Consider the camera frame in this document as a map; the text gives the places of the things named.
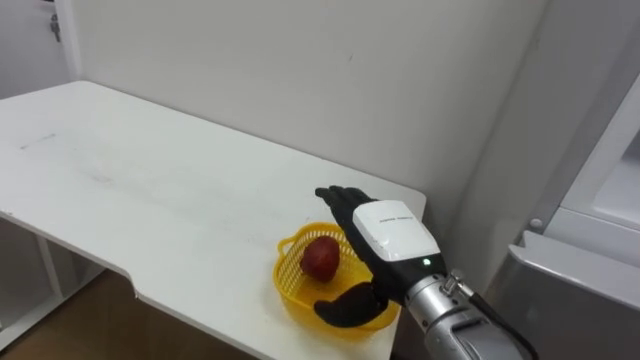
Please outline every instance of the yellow plastic basket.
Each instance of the yellow plastic basket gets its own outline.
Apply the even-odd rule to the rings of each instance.
[[[311,241],[323,235],[333,237],[340,245],[340,266],[333,280],[326,284],[305,275],[300,269],[304,249]],[[334,300],[353,285],[371,281],[371,272],[358,259],[338,225],[308,224],[294,236],[280,241],[278,252],[280,257],[273,269],[273,283],[289,313],[304,325],[342,338],[357,340],[388,326],[396,318],[399,306],[391,302],[380,316],[356,328],[342,329],[330,326],[313,311],[313,304],[317,300]]]

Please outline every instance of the wooden floor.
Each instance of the wooden floor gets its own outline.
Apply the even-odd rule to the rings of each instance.
[[[133,297],[105,272],[12,344],[0,360],[250,360],[253,357]]]

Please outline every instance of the red apple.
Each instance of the red apple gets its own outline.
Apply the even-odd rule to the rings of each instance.
[[[320,236],[304,249],[300,268],[312,278],[327,283],[340,265],[340,245],[330,236]]]

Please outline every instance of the robotic hand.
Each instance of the robotic hand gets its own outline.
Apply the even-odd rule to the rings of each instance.
[[[314,310],[337,327],[363,325],[389,300],[406,307],[425,333],[434,359],[532,359],[535,349],[453,270],[448,276],[438,245],[401,201],[371,199],[360,189],[316,189],[331,209],[356,255],[373,278]]]

